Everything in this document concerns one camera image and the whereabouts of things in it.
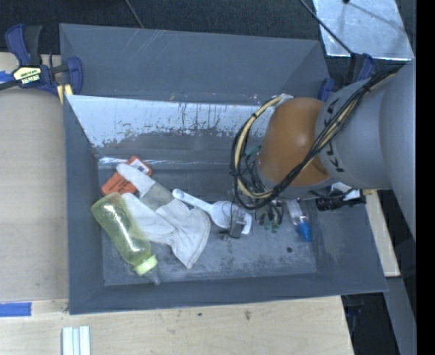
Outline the pale grey metal gripper finger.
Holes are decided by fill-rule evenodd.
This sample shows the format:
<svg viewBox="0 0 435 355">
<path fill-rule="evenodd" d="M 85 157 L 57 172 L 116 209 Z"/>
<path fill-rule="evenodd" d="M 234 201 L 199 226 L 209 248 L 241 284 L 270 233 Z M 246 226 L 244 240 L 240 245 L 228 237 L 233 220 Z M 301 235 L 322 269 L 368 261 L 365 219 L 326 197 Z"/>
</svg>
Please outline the pale grey metal gripper finger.
<svg viewBox="0 0 435 355">
<path fill-rule="evenodd" d="M 235 239 L 239 238 L 246 224 L 246 211 L 244 209 L 234 210 L 230 217 L 229 236 Z"/>
</svg>

